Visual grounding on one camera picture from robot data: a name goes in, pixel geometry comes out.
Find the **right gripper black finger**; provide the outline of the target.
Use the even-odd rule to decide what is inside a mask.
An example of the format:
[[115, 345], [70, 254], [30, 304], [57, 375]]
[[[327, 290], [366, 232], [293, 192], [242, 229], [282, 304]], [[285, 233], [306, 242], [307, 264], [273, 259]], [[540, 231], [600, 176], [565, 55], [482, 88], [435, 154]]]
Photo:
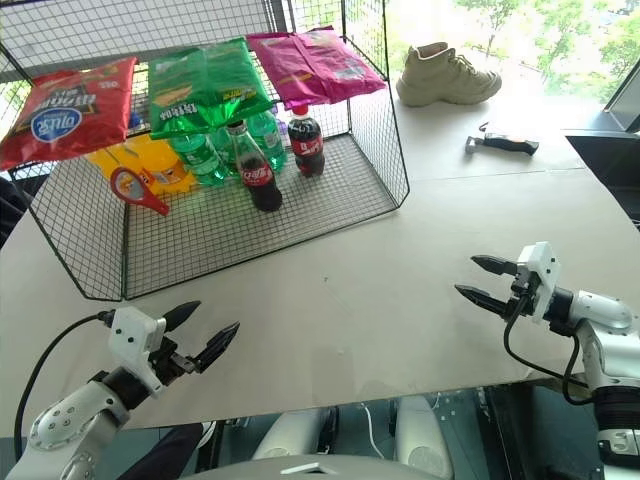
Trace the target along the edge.
[[508, 303], [492, 297], [489, 293], [479, 288], [455, 284], [454, 288], [467, 300], [500, 317], [510, 317], [513, 313], [513, 307]]
[[518, 265], [510, 260], [492, 255], [473, 255], [471, 260], [481, 267], [483, 270], [495, 275], [510, 275], [517, 277], [519, 275]]

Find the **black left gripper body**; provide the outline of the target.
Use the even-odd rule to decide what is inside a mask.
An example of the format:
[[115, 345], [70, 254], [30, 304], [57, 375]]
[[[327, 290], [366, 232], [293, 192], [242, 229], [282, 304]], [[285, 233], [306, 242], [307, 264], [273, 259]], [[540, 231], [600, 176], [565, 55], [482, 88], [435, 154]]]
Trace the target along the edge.
[[177, 348], [176, 342], [163, 336], [158, 348], [148, 358], [155, 376], [165, 387], [184, 374], [197, 372], [194, 359], [180, 355]]

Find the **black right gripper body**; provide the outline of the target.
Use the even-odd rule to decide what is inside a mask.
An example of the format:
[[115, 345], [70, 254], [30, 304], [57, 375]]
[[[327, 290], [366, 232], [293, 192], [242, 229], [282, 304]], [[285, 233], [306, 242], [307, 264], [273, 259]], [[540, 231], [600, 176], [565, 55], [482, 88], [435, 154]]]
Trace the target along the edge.
[[508, 303], [513, 307], [513, 313], [508, 319], [519, 316], [533, 316], [536, 308], [536, 295], [541, 286], [540, 276], [524, 265], [518, 265], [519, 275], [514, 277], [511, 284], [511, 297]]

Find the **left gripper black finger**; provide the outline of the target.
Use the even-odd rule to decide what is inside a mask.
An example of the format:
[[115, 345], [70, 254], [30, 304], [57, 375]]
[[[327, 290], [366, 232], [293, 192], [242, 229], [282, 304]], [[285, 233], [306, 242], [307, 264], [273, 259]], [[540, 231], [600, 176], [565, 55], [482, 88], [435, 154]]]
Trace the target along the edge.
[[166, 312], [163, 315], [163, 318], [165, 320], [165, 330], [174, 331], [175, 329], [177, 329], [189, 319], [189, 317], [200, 305], [201, 302], [199, 300], [189, 301], [178, 305], [170, 311]]
[[197, 373], [203, 373], [227, 350], [239, 327], [239, 322], [230, 324], [218, 331], [207, 342], [205, 348], [193, 359]]

